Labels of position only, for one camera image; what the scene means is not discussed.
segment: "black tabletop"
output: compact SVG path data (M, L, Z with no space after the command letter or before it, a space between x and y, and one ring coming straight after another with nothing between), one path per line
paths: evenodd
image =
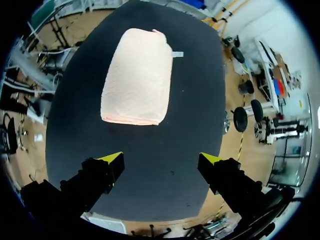
M159 126L101 120L101 93L123 33L156 29L174 58L167 114ZM46 132L49 181L56 187L86 158L124 153L125 170L92 211L131 221L170 221L199 213L208 185L200 152L219 155L225 118L222 48L217 32L193 16L129 1L104 19L76 51L51 106Z

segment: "towel tag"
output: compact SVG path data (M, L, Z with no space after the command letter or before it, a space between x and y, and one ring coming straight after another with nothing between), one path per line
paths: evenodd
M173 58L183 58L184 52L183 51L173 51L172 57Z

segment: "wooden floor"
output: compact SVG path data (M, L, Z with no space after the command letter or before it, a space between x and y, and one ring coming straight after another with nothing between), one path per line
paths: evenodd
M59 24L62 26L68 42L74 44L86 39L88 34L110 13L110 10L99 10L83 15L75 14L59 19ZM39 33L39 36L50 48L55 48L59 45L59 43L55 41L56 38L50 26L45 26ZM230 110L242 106L244 103L244 97L238 90L238 84L242 82L242 77L235 73L233 64L229 59L225 58L225 64L227 68L225 76L226 108L227 111L230 112ZM255 97L258 100L264 99L257 89L255 93ZM249 96L245 98L246 105L250 103L250 100ZM21 116L11 112L9 114L15 117L17 124ZM258 144L254 136L254 123L253 116L249 117L247 130L243 134L243 146L239 161L241 162L241 168L247 176L255 181L262 181L263 184L266 184L272 169L276 146L275 144ZM32 180L41 182L44 179L48 179L45 159L46 126L32 122L29 117L26 117L24 128L29 132L29 135L23 139L28 153L18 150L15 155L10 157L10 162L8 163L12 180L16 182L16 185L21 187L30 183ZM35 142L35 134L42 134L44 140ZM241 138L242 134L237 132L233 124L231 124L229 132L223 136L219 156L223 159L238 159ZM132 230L147 230L149 229L149 224L153 224L156 230L170 227L172 232L168 235L169 237L180 237L183 236L185 232L183 227L191 227L212 220L223 202L221 196L214 195L209 190L198 216L167 222L122 222L125 224L128 234L130 234ZM224 204L222 208L222 213L223 212L230 212L228 205Z

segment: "pink towel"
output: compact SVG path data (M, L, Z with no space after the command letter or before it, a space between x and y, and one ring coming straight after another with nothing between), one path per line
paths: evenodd
M159 125L170 93L172 49L157 31L128 29L115 50L101 95L103 121Z

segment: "white wall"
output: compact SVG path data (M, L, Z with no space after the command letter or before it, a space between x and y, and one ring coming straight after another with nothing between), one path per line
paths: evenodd
M301 70L304 92L312 85L314 76L319 75L317 56L309 37L291 10L279 0L246 3L228 19L225 36L235 35L239 35L241 48L252 38L264 39L282 55L291 73Z

